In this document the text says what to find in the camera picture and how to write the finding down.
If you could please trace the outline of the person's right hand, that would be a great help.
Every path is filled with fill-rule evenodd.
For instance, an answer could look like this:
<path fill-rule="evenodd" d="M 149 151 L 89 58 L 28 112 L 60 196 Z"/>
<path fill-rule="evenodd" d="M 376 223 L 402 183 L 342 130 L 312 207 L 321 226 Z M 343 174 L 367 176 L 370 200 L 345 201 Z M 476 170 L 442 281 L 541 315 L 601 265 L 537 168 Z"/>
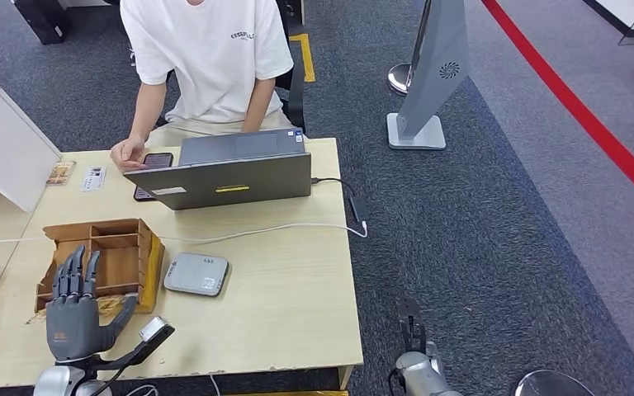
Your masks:
<path fill-rule="evenodd" d="M 144 144 L 144 139 L 140 137 L 129 137 L 111 148 L 111 160 L 120 172 L 133 172 L 144 169 L 144 164 L 141 160 L 144 154 Z"/>

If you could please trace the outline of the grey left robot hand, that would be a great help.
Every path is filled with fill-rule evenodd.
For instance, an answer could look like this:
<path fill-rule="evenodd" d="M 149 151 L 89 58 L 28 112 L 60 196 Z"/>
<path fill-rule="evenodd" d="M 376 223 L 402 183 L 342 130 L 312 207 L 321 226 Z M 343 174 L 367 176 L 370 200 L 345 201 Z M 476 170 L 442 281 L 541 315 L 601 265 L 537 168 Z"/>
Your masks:
<path fill-rule="evenodd" d="M 83 262 L 84 245 L 58 265 L 52 300 L 46 304 L 46 337 L 57 362 L 79 361 L 110 350 L 135 312 L 138 295 L 124 296 L 120 312 L 106 325 L 99 322 L 96 273 L 99 251 Z"/>

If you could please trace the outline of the dark right robot hand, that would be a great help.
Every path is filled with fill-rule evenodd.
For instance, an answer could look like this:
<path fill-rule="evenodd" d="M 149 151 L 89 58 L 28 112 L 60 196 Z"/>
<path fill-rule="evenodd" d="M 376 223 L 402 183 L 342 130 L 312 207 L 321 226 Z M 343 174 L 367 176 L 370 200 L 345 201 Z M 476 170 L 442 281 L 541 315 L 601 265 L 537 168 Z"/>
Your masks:
<path fill-rule="evenodd" d="M 425 326 L 419 321 L 420 308 L 411 298 L 401 298 L 397 302 L 400 333 L 406 351 L 426 353 L 427 337 Z"/>

